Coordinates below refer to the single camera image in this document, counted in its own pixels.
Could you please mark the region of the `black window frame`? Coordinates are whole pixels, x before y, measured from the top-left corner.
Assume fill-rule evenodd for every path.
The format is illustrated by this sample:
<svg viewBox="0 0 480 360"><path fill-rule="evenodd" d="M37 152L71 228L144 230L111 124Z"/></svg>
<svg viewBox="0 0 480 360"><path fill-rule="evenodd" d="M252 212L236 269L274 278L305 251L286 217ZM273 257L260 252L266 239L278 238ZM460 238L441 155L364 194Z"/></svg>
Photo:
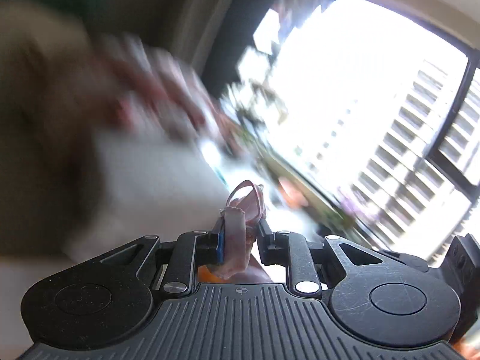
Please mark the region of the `black window frame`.
<svg viewBox="0 0 480 360"><path fill-rule="evenodd" d="M448 111L447 117L442 124L442 127L440 128L427 152L426 160L430 162L433 167L448 181L450 181L456 187L456 189L464 194L471 203L475 203L479 198L479 185L470 183L463 173L454 165L454 163L440 151L441 144L447 137L450 128L460 113L468 90L470 89L475 70L479 67L478 49L473 49L467 54L467 56L468 63L465 67L465 72L462 76L459 89L457 90L456 96L452 102L450 110Z"/></svg>

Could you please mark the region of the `beige sofa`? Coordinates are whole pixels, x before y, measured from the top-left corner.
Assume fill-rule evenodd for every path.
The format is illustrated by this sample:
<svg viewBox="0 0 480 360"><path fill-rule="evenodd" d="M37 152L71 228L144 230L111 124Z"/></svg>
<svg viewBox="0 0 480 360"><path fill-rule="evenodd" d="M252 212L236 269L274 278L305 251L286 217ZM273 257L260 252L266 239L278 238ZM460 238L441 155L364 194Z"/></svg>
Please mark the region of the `beige sofa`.
<svg viewBox="0 0 480 360"><path fill-rule="evenodd" d="M141 233L213 220L199 141L172 139L112 73L84 24L1 2L1 257L74 261Z"/></svg>

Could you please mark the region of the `pink floral blanket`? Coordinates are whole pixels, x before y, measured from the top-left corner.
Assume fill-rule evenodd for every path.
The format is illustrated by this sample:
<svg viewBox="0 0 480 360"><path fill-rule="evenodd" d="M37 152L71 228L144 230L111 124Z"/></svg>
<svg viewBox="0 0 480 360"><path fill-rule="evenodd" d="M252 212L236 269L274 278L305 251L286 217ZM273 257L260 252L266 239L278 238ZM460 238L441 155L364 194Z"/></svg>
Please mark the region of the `pink floral blanket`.
<svg viewBox="0 0 480 360"><path fill-rule="evenodd" d="M131 34L105 34L98 50L115 77L172 139L227 143L228 121L189 64Z"/></svg>

